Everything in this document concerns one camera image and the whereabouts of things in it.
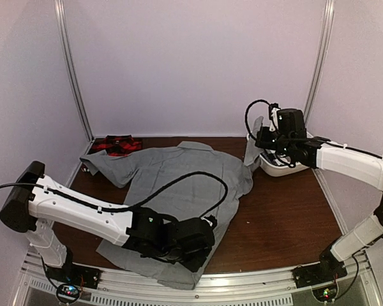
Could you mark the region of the grey long sleeve shirt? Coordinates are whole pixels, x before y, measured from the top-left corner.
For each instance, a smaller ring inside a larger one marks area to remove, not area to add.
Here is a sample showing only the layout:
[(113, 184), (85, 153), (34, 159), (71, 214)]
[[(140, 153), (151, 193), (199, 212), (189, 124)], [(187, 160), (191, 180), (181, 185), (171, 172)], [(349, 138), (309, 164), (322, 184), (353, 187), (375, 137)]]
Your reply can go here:
[(215, 216), (218, 225), (213, 247), (217, 249), (237, 213), (240, 197), (253, 187), (252, 172), (242, 160), (205, 143), (189, 141), (143, 149), (132, 156), (139, 159), (133, 177), (107, 178), (118, 188), (130, 187), (125, 204), (136, 204), (172, 183), (146, 206), (180, 221)]

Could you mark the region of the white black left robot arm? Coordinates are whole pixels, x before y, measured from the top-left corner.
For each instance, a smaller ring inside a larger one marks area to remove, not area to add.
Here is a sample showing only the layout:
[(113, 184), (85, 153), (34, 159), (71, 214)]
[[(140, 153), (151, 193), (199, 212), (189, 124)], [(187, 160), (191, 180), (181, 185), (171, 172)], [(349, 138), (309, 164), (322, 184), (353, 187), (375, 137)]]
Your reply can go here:
[(214, 246), (216, 219), (193, 217), (183, 221), (143, 205), (116, 205), (72, 191), (45, 174), (33, 161), (11, 189), (0, 210), (0, 220), (23, 233), (65, 283), (79, 277), (71, 252), (47, 226), (55, 221), (86, 231), (143, 258), (180, 263), (196, 272)]

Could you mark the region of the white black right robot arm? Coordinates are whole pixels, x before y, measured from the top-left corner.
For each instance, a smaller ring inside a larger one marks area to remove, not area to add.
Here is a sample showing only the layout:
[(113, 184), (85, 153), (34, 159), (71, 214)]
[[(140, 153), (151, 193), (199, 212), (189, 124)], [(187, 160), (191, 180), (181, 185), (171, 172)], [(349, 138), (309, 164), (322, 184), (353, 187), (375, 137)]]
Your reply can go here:
[(383, 238), (383, 156), (365, 153), (319, 136), (304, 133), (281, 133), (275, 128), (261, 127), (252, 137), (255, 146), (283, 156), (283, 167), (299, 165), (337, 173), (360, 181), (382, 193), (379, 204), (362, 221), (334, 240), (320, 255), (314, 274), (319, 281), (328, 281), (339, 271), (339, 264)]

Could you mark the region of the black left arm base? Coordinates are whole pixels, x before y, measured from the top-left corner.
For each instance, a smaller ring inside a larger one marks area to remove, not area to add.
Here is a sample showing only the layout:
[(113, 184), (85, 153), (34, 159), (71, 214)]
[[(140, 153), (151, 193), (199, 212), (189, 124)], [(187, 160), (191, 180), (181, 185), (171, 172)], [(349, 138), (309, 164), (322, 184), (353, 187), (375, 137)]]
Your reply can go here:
[(101, 270), (88, 266), (72, 264), (69, 273), (61, 268), (53, 268), (41, 262), (44, 274), (50, 285), (55, 289), (58, 301), (64, 305), (77, 302), (84, 289), (97, 289)]

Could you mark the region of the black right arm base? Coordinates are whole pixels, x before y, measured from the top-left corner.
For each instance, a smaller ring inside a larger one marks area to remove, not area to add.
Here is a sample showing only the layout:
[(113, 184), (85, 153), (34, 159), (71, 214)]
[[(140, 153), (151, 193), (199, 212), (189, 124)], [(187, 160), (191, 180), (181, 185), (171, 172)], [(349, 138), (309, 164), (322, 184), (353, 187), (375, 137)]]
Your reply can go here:
[(342, 261), (328, 253), (319, 257), (319, 262), (297, 266), (292, 271), (296, 288), (312, 287), (313, 296), (319, 302), (334, 302), (339, 297), (338, 279), (347, 276)]

